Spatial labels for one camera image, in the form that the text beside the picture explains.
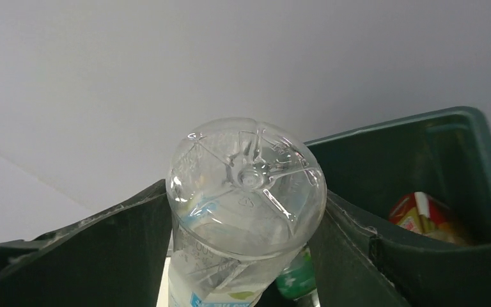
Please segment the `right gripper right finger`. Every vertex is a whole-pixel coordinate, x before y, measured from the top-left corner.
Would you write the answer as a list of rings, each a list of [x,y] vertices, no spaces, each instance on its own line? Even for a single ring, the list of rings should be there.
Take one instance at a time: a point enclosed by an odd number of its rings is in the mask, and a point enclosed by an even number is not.
[[[322,306],[491,306],[491,244],[419,235],[334,193],[309,248]]]

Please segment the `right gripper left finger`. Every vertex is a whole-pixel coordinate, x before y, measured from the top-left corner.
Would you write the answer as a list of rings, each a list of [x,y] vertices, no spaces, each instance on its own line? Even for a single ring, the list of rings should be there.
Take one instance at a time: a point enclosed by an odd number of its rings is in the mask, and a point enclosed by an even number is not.
[[[163,180],[33,240],[0,243],[0,306],[155,306],[172,217]]]

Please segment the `green label tea bottle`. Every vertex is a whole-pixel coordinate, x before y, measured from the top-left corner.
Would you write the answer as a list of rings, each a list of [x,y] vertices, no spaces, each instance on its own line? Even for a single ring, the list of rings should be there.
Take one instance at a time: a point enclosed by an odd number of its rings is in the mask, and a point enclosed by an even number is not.
[[[276,287],[280,294],[289,300],[297,300],[316,290],[315,271],[308,246],[281,271],[276,278]]]

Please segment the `red gold label bottle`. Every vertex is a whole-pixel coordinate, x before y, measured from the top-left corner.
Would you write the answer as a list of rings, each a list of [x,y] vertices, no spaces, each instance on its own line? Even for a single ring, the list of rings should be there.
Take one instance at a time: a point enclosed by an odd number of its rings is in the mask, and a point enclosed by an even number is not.
[[[445,204],[424,192],[403,196],[387,219],[401,228],[459,246],[475,244],[467,228]]]

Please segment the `white blue label bottle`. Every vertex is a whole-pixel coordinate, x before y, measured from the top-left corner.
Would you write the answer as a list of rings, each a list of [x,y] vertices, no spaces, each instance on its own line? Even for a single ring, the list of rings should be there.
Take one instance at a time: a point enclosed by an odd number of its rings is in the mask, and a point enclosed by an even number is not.
[[[312,238],[327,185],[311,150],[250,118],[221,118],[178,144],[166,177],[170,306],[254,306]]]

